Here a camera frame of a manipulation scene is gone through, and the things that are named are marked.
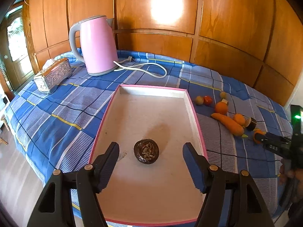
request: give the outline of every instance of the white power cord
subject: white power cord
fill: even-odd
[[[132,59],[132,57],[129,56],[127,59],[125,59],[123,61],[119,61],[119,63],[123,63],[125,61],[131,61],[131,59]],[[141,71],[141,72],[145,72],[145,73],[147,73],[147,74],[149,74],[149,75],[151,75],[151,76],[153,76],[155,78],[164,78],[167,75],[167,70],[163,66],[161,66],[161,65],[159,65],[157,63],[142,63],[142,64],[137,64],[137,65],[134,65],[134,66],[122,66],[122,65],[120,65],[116,61],[114,61],[114,63],[120,67],[120,68],[118,68],[118,69],[116,69],[114,71],[122,71],[124,69],[126,69],[126,70],[132,70],[132,71]],[[156,65],[156,66],[159,66],[159,67],[161,67],[164,70],[165,74],[163,76],[157,76],[157,75],[155,75],[155,74],[153,74],[151,72],[148,72],[146,70],[143,70],[143,69],[140,69],[140,68],[135,68],[136,66],[144,66],[144,65]]]

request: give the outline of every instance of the dark round object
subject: dark round object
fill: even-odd
[[[246,129],[253,131],[257,126],[257,121],[254,118],[248,118],[245,122]]]
[[[143,139],[134,145],[134,155],[143,164],[152,164],[159,157],[159,147],[151,139]]]

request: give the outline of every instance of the door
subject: door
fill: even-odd
[[[13,90],[17,90],[33,74],[23,31],[22,8],[1,23],[1,55]]]

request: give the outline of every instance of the doorway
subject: doorway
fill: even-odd
[[[26,47],[22,6],[8,12],[0,25],[0,58],[1,70],[14,92],[32,80],[34,72]]]

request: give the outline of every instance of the silver embossed tissue box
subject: silver embossed tissue box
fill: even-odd
[[[41,70],[34,76],[34,81],[40,92],[52,94],[59,84],[72,76],[72,68],[67,58],[56,60],[48,68]]]

